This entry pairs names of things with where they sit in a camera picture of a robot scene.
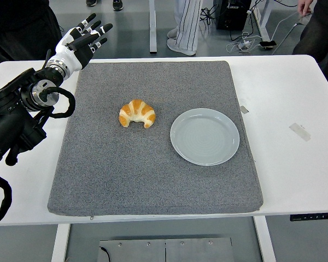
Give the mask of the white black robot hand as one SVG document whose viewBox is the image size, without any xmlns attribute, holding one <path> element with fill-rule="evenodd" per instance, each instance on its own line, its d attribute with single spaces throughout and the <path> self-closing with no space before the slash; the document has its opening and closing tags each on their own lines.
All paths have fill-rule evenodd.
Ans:
<svg viewBox="0 0 328 262">
<path fill-rule="evenodd" d="M 101 25 L 101 21 L 92 23 L 93 13 L 71 28 L 59 41 L 56 54 L 50 59 L 65 71 L 65 76 L 84 69 L 94 53 L 107 42 L 105 34 L 113 28 L 111 23 Z"/>
</svg>

